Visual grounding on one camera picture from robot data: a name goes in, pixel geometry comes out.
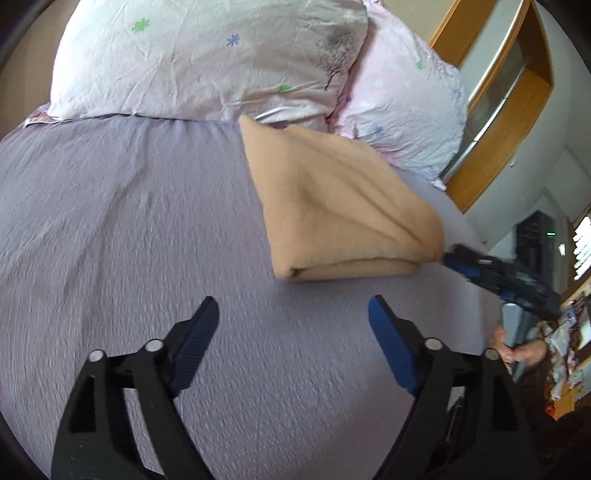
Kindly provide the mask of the right hand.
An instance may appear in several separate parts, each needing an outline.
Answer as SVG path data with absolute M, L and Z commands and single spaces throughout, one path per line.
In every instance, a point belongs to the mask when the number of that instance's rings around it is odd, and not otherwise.
M 543 340 L 533 340 L 517 347 L 509 347 L 506 344 L 506 331 L 501 325 L 494 330 L 489 345 L 499 353 L 506 364 L 524 362 L 527 368 L 534 368 L 542 363 L 548 352 L 548 347 Z

